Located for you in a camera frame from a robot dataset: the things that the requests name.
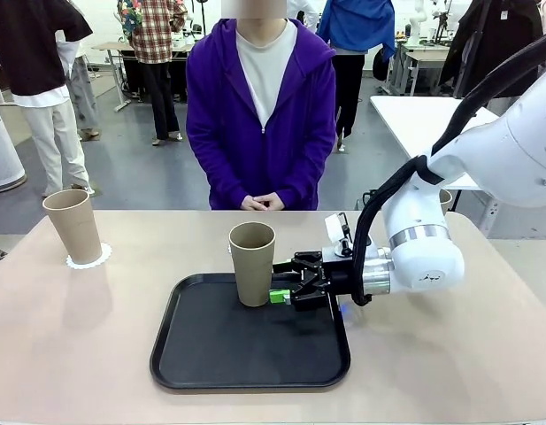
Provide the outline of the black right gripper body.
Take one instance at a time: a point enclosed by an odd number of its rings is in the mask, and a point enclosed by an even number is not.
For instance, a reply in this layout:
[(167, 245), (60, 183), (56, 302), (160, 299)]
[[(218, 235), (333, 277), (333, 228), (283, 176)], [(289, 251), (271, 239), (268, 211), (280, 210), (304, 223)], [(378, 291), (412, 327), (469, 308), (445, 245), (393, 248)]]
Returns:
[(354, 278), (353, 259), (324, 260), (322, 269), (326, 280), (325, 289), (337, 295), (354, 295), (358, 286)]

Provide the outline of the person's left hand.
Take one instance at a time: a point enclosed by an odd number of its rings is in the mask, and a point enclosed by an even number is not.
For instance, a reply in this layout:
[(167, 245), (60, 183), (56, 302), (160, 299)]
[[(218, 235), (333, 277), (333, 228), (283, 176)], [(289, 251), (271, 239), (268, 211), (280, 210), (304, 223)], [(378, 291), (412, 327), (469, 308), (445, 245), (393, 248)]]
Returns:
[(285, 209), (283, 201), (276, 192), (259, 197), (258, 202), (265, 205), (269, 211), (282, 211)]

